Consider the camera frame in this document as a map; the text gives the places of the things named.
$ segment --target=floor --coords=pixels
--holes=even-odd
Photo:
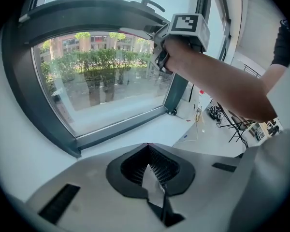
[[[238,137],[234,137],[228,143],[235,133],[234,128],[218,128],[216,121],[208,115],[207,110],[203,112],[202,117],[203,119],[199,120],[197,126],[194,123],[187,133],[174,144],[175,148],[226,157],[235,157],[244,152],[245,146],[242,141],[238,140],[236,142]],[[222,124],[228,124],[226,119],[222,121]],[[244,133],[243,138],[247,141],[249,147],[257,143],[257,140],[248,132]]]

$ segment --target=person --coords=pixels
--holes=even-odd
[[[276,116],[266,97],[290,64],[290,30],[280,21],[274,60],[261,78],[193,51],[179,37],[165,40],[169,53],[166,68],[204,90],[230,111],[247,119],[266,122]]]

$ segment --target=chair leg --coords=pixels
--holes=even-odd
[[[241,134],[241,136],[243,135],[243,133],[244,133],[244,131],[242,131],[242,134]],[[238,141],[240,139],[240,137],[238,137],[238,139],[236,140],[236,141]]]
[[[232,136],[232,138],[235,136],[236,133],[237,133],[237,131],[234,133],[234,135]],[[231,142],[232,138],[228,141],[228,143]]]

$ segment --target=black rubber pad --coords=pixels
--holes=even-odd
[[[78,186],[66,184],[39,212],[39,215],[50,223],[56,224],[79,189],[80,187]]]
[[[212,165],[214,168],[219,168],[219,169],[222,169],[222,170],[225,170],[225,171],[228,171],[228,172],[234,172],[236,167],[235,166],[231,166],[231,165],[227,165],[227,164],[223,164],[223,163],[219,163],[219,162],[216,162]]]

